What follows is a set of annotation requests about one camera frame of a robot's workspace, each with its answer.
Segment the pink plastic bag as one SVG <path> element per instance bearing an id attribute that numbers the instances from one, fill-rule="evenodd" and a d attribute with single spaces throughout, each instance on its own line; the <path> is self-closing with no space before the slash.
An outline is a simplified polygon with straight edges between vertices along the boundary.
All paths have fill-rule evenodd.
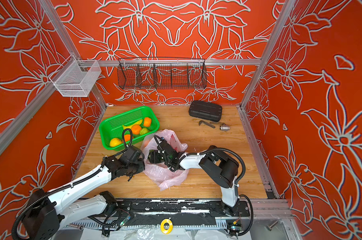
<path id="1" fill-rule="evenodd" d="M 188 148 L 186 143 L 182 144 L 176 133 L 172 130 L 162 130 L 155 133 L 160 138 L 164 138 L 172 148 L 177 152 L 185 151 Z M 150 150 L 157 149 L 157 143 L 154 140 L 155 134 L 149 134 L 143 140 L 141 151 L 145 155 L 145 170 L 143 173 L 149 177 L 159 188 L 164 191 L 172 186 L 179 186 L 187 178 L 189 170 L 177 170 L 172 172 L 163 164 L 151 164 L 148 160 Z"/>

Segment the yellow orange mango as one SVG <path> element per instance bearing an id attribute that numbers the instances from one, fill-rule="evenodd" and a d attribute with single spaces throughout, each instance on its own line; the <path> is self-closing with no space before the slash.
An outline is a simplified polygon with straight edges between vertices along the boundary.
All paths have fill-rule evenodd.
<path id="1" fill-rule="evenodd" d="M 110 140 L 109 142 L 109 146 L 111 148 L 117 147 L 119 145 L 121 145 L 123 142 L 119 139 L 119 138 L 113 138 Z"/>

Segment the green fruit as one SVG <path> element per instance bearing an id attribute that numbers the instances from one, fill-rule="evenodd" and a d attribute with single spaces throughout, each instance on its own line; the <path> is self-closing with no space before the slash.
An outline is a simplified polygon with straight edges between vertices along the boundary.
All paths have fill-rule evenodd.
<path id="1" fill-rule="evenodd" d="M 141 128 L 139 134 L 140 134 L 140 136 L 143 136 L 143 135 L 145 135 L 145 134 L 147 134 L 147 133 L 149 133 L 149 132 L 150 132 L 150 131 L 149 131 L 147 128 Z"/>

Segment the orange fruit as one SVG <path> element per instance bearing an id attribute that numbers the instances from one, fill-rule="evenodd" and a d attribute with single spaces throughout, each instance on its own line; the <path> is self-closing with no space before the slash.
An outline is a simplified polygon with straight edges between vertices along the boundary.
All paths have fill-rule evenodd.
<path id="1" fill-rule="evenodd" d="M 151 126 L 151 124 L 152 124 L 152 119 L 151 118 L 149 118 L 149 117 L 144 118 L 143 126 L 145 128 L 149 128 Z"/>
<path id="2" fill-rule="evenodd" d="M 129 142 L 131 140 L 131 138 L 132 138 L 132 136 L 130 134 L 124 135 L 124 140 L 126 143 Z"/>
<path id="3" fill-rule="evenodd" d="M 140 131 L 142 130 L 142 127 L 140 125 L 133 125 L 131 127 L 131 130 L 134 135 L 140 135 Z"/>

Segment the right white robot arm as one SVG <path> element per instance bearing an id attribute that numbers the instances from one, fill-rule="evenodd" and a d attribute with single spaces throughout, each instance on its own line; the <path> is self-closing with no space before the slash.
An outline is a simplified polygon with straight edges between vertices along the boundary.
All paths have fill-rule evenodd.
<path id="1" fill-rule="evenodd" d="M 221 203 L 213 211 L 231 217 L 240 216 L 240 198 L 249 200 L 249 197 L 238 193 L 239 181 L 246 173 L 246 164 L 237 153 L 214 145 L 199 153 L 178 152 L 164 138 L 155 140 L 157 148 L 150 150 L 148 155 L 151 164 L 165 164 L 172 172 L 204 170 L 220 186 L 222 193 Z"/>

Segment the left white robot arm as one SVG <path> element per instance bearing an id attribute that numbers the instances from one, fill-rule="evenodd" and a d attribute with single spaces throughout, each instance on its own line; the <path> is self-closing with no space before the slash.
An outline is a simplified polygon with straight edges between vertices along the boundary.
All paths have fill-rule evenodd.
<path id="1" fill-rule="evenodd" d="M 103 157 L 102 163 L 90 172 L 67 185 L 49 192 L 39 189 L 30 197 L 27 207 L 16 218 L 11 230 L 14 240 L 19 240 L 19 225 L 23 225 L 30 240 L 48 240 L 54 234 L 72 222 L 85 217 L 111 213 L 116 203 L 115 197 L 103 192 L 94 198 L 79 199 L 115 178 L 141 173 L 145 169 L 145 155 L 133 141 L 124 142 L 124 149 L 109 157 Z"/>

